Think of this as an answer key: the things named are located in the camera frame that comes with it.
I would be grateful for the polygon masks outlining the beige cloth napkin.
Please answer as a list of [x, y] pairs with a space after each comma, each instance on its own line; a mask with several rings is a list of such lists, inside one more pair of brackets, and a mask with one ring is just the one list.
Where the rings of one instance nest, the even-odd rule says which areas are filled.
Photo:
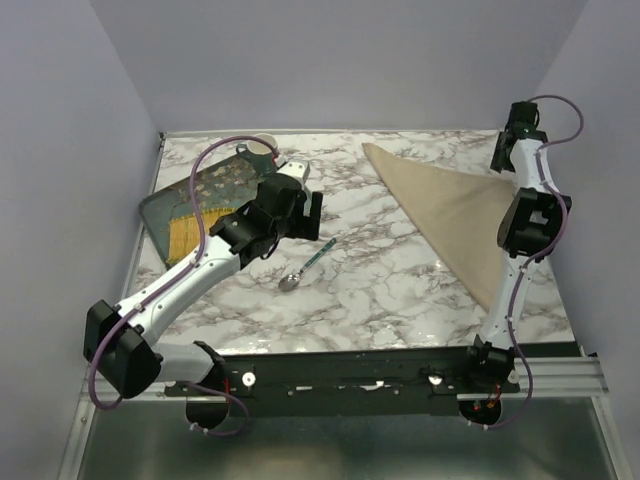
[[373, 143], [362, 148], [434, 252], [489, 310], [501, 275], [497, 234], [514, 196], [512, 184], [407, 160]]

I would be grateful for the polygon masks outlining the green handled metal spoon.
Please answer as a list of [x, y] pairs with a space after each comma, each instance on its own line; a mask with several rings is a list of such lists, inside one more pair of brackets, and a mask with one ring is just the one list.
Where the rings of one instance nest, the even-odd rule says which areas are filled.
[[333, 246], [337, 243], [336, 238], [329, 240], [321, 249], [319, 249], [312, 257], [310, 257], [304, 265], [294, 273], [284, 276], [278, 283], [278, 289], [282, 292], [289, 292], [296, 289], [304, 274], [314, 266]]

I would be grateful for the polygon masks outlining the yellow bamboo mat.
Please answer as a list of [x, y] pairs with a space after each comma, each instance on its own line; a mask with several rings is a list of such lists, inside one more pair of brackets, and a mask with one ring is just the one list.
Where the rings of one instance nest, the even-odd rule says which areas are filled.
[[[201, 211], [205, 233], [224, 216], [231, 214], [235, 208], [213, 208]], [[190, 251], [197, 248], [200, 241], [199, 227], [194, 214], [172, 219], [169, 222], [169, 251], [166, 263], [173, 266], [181, 261]]]

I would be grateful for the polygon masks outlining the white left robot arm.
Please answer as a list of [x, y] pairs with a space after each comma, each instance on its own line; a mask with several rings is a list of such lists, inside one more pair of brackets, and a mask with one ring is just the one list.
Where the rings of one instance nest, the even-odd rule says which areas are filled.
[[308, 190], [308, 175], [304, 162], [285, 164], [154, 283], [116, 306], [94, 304], [83, 346], [89, 376], [102, 376], [123, 399], [168, 381], [188, 382], [201, 395], [214, 393], [222, 372], [213, 349], [204, 343], [171, 346], [160, 338], [207, 291], [253, 260], [269, 258], [282, 239], [318, 239], [323, 195]]

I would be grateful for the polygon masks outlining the silver aluminium frame rail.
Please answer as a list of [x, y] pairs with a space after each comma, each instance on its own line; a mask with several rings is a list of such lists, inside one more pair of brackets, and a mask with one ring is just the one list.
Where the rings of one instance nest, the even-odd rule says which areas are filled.
[[83, 399], [63, 479], [621, 479], [599, 361], [572, 343], [529, 345], [519, 391], [459, 396], [459, 412], [190, 420], [174, 384], [112, 412]]

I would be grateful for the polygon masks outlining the green floral tray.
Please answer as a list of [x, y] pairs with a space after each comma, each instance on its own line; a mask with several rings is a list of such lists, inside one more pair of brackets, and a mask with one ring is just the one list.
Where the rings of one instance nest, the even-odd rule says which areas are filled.
[[[234, 154], [219, 163], [201, 167], [195, 179], [196, 199], [202, 213], [231, 212], [255, 197], [257, 185], [275, 172], [270, 160], [249, 161]], [[151, 194], [139, 204], [139, 214], [156, 253], [169, 268], [181, 260], [177, 232], [170, 224], [193, 214], [189, 180], [177, 181]]]

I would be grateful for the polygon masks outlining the black metal base rail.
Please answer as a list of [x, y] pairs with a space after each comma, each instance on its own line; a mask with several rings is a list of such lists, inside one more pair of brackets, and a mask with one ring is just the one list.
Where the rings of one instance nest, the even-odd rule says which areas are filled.
[[218, 425], [260, 417], [455, 416], [459, 396], [488, 400], [516, 393], [511, 350], [438, 347], [392, 350], [232, 355], [203, 381], [235, 396], [228, 402], [178, 382], [169, 397], [187, 400], [188, 419]]

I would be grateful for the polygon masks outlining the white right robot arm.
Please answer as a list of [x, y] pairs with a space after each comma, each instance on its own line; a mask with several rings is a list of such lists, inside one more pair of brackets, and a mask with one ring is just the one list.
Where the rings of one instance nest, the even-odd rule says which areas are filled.
[[516, 329], [532, 278], [564, 234], [572, 206], [551, 178], [546, 149], [552, 142], [539, 122], [535, 97], [513, 103], [490, 164], [496, 173], [514, 174], [516, 191], [497, 233], [503, 252], [497, 292], [459, 370], [462, 384], [474, 392], [499, 392], [514, 370]]

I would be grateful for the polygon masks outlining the green ceramic mug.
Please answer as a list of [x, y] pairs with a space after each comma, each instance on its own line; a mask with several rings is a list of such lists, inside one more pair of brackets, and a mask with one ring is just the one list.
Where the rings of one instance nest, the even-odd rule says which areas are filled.
[[236, 154], [247, 161], [259, 175], [270, 175], [277, 171], [277, 159], [273, 150], [278, 150], [277, 140], [270, 134], [255, 135], [262, 142], [244, 141], [236, 146]]

